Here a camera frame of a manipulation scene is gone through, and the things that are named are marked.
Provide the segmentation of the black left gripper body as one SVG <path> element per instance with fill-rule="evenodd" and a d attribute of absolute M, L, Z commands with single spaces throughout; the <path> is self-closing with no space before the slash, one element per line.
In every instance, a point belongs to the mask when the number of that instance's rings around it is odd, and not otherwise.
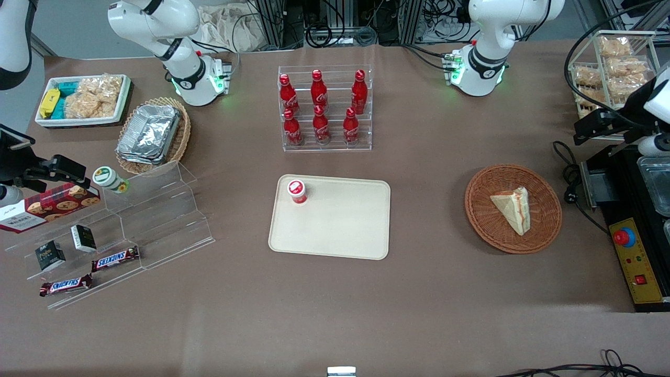
<path fill-rule="evenodd" d="M 617 133 L 623 134 L 624 142 L 634 143 L 656 131 L 656 117 L 644 110 L 644 104 L 651 96 L 655 83 L 656 78 L 653 78 L 634 91 L 613 118 L 612 127 Z"/>

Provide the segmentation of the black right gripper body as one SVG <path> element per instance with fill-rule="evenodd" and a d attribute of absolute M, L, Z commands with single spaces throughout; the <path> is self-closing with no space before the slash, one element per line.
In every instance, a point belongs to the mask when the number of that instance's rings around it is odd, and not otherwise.
<path fill-rule="evenodd" d="M 36 164 L 32 146 L 36 143 L 31 136 L 1 125 L 1 182 L 12 185 L 15 178 Z"/>

